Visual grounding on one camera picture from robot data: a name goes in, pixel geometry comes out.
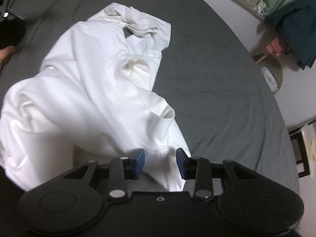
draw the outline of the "screw hole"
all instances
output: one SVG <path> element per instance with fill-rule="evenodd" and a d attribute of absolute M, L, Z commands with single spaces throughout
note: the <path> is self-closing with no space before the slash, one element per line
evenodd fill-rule
<path fill-rule="evenodd" d="M 156 199 L 156 201 L 164 201 L 165 200 L 165 198 L 163 197 L 163 196 L 159 196 L 159 197 L 157 197 L 157 199 Z"/>

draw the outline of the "white shirt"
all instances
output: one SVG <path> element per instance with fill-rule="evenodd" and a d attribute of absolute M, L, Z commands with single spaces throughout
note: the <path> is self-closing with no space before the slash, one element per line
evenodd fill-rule
<path fill-rule="evenodd" d="M 125 38 L 125 27 L 133 35 Z M 169 23 L 117 3 L 67 30 L 40 73 L 5 96 L 0 161 L 7 176 L 29 190 L 74 162 L 109 163 L 143 148 L 143 170 L 181 191 L 175 150 L 190 156 L 189 149 L 174 110 L 152 92 L 170 35 Z"/>

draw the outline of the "dark blue cloth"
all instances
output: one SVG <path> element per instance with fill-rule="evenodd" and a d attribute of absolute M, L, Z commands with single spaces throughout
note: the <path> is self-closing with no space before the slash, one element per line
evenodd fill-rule
<path fill-rule="evenodd" d="M 316 0 L 297 0 L 265 20 L 287 42 L 299 59 L 297 65 L 312 67 L 316 59 Z"/>

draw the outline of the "metal screw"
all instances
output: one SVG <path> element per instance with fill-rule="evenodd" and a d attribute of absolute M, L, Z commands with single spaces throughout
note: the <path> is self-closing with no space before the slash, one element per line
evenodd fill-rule
<path fill-rule="evenodd" d="M 209 197 L 212 196 L 212 193 L 208 190 L 198 190 L 195 194 L 196 194 L 196 196 L 203 198 L 203 199 L 208 199 Z"/>
<path fill-rule="evenodd" d="M 163 196 L 159 196 L 159 197 L 157 197 L 157 199 L 156 199 L 156 201 L 164 201 L 165 200 L 165 198 L 163 197 Z"/>
<path fill-rule="evenodd" d="M 128 157 L 120 157 L 123 166 L 127 166 L 130 163 L 130 159 Z"/>
<path fill-rule="evenodd" d="M 125 191 L 123 190 L 112 190 L 110 191 L 110 196 L 113 198 L 121 198 L 125 195 Z"/>

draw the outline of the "black object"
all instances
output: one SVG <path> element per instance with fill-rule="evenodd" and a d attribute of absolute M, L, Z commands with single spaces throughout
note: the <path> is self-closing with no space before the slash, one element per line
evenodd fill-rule
<path fill-rule="evenodd" d="M 212 164 L 177 150 L 183 179 L 195 179 L 188 192 L 133 192 L 125 180 L 136 180 L 144 165 L 137 158 L 114 159 L 109 165 L 90 161 L 25 193 L 19 201 L 36 236 L 299 236 L 304 205 L 284 186 L 230 160 Z M 213 195 L 213 178 L 223 193 Z"/>
<path fill-rule="evenodd" d="M 0 50 L 7 46 L 16 46 L 25 34 L 25 20 L 14 18 L 0 22 Z"/>
<path fill-rule="evenodd" d="M 27 231 L 27 225 L 17 212 L 17 202 L 24 191 L 12 183 L 0 167 L 0 236 L 20 237 Z"/>
<path fill-rule="evenodd" d="M 297 140 L 298 146 L 299 146 L 300 152 L 301 152 L 302 159 L 297 161 L 296 164 L 298 165 L 298 164 L 303 163 L 304 171 L 303 172 L 299 172 L 298 173 L 298 177 L 301 178 L 301 177 L 305 177 L 305 176 L 310 175 L 311 172 L 310 172 L 310 169 L 309 169 L 307 151 L 306 151 L 306 147 L 305 147 L 305 144 L 304 144 L 302 132 L 298 131 L 295 134 L 291 134 L 290 135 L 290 139 L 291 139 L 291 141 L 293 141 L 295 139 Z"/>

